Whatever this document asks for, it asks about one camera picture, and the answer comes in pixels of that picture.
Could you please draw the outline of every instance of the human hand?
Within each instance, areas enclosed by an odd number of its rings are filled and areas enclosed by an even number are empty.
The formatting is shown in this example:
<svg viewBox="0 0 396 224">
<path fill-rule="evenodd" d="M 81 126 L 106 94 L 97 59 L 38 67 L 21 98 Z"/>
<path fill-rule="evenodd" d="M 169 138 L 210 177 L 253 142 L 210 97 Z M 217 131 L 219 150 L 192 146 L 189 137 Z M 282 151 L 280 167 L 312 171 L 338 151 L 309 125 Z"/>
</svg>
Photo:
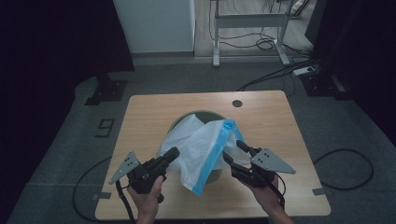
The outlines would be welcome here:
<svg viewBox="0 0 396 224">
<path fill-rule="evenodd" d="M 293 221 L 285 213 L 279 203 L 277 195 L 270 188 L 253 188 L 249 184 L 239 180 L 242 184 L 248 187 L 254 195 L 256 201 L 262 206 L 262 209 L 275 222 L 275 224 L 292 224 Z M 277 188 L 278 178 L 275 176 L 272 184 Z"/>
<path fill-rule="evenodd" d="M 138 210 L 137 224 L 151 224 L 154 222 L 159 208 L 157 198 L 160 196 L 162 185 L 163 176 L 160 175 L 155 180 L 151 192 L 148 194 L 138 194 L 131 186 L 127 188 Z"/>
</svg>

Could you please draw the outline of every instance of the white wall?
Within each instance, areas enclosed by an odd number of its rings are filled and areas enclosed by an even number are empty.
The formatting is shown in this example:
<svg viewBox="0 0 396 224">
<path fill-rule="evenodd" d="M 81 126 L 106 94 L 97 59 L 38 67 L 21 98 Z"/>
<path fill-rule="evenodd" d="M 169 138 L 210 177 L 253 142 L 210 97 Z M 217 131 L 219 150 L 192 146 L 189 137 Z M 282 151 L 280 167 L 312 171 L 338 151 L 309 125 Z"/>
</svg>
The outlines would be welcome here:
<svg viewBox="0 0 396 224">
<path fill-rule="evenodd" d="M 193 0 L 113 0 L 131 53 L 193 51 Z"/>
</svg>

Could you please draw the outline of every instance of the wooden table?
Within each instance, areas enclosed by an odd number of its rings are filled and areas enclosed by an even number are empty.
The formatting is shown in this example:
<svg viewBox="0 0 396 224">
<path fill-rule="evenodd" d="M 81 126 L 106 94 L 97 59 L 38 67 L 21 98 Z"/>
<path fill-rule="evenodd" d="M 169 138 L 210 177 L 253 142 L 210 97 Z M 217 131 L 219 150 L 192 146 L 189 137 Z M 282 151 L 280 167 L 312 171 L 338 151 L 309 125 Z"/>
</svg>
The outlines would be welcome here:
<svg viewBox="0 0 396 224">
<path fill-rule="evenodd" d="M 234 107 L 234 100 L 241 101 L 242 106 Z M 195 110 L 209 110 L 234 119 L 250 146 L 269 147 L 296 169 L 296 175 L 280 174 L 287 186 L 286 212 L 290 216 L 330 214 L 326 196 L 313 192 L 322 186 L 284 92 L 243 91 L 131 97 L 103 186 L 103 192 L 111 192 L 111 197 L 99 200 L 97 218 L 128 219 L 115 186 L 110 186 L 108 180 L 130 150 L 141 162 L 155 157 L 171 124 Z M 158 219 L 267 217 L 251 191 L 231 177 L 230 170 L 224 170 L 218 180 L 206 185 L 200 197 L 180 184 L 180 173 L 168 172 L 166 176 L 165 200 L 160 204 Z M 127 198 L 137 216 L 131 197 Z"/>
</svg>

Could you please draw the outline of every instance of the plastic bag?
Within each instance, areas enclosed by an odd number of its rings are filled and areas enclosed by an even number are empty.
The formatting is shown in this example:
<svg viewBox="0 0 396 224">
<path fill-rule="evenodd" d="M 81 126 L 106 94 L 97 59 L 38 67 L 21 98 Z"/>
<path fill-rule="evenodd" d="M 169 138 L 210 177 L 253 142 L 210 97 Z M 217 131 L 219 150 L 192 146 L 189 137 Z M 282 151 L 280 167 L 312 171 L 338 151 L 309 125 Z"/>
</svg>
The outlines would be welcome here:
<svg viewBox="0 0 396 224">
<path fill-rule="evenodd" d="M 236 146 L 244 141 L 233 119 L 203 124 L 194 114 L 184 118 L 163 140 L 157 155 L 177 147 L 180 155 L 167 171 L 181 171 L 181 184 L 200 195 L 212 170 L 228 169 L 222 158 L 225 150 L 239 164 L 249 164 L 249 155 Z"/>
</svg>

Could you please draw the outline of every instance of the metal stand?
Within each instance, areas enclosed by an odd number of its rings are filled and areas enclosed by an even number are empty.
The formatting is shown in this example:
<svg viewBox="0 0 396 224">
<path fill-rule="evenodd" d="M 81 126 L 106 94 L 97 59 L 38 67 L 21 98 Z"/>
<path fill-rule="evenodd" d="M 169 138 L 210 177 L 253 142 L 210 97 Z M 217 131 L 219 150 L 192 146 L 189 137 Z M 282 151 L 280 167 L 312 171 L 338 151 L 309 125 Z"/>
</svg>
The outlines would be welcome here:
<svg viewBox="0 0 396 224">
<path fill-rule="evenodd" d="M 220 15 L 219 0 L 216 1 L 215 11 L 215 40 L 213 44 L 213 66 L 219 67 L 219 29 L 220 28 L 245 28 L 245 27 L 280 27 L 278 39 L 274 40 L 277 53 L 284 65 L 290 65 L 288 56 L 283 47 L 283 37 L 288 27 L 290 12 L 293 6 L 293 0 L 289 0 L 288 8 L 285 14 L 281 13 L 263 13 L 249 15 Z"/>
</svg>

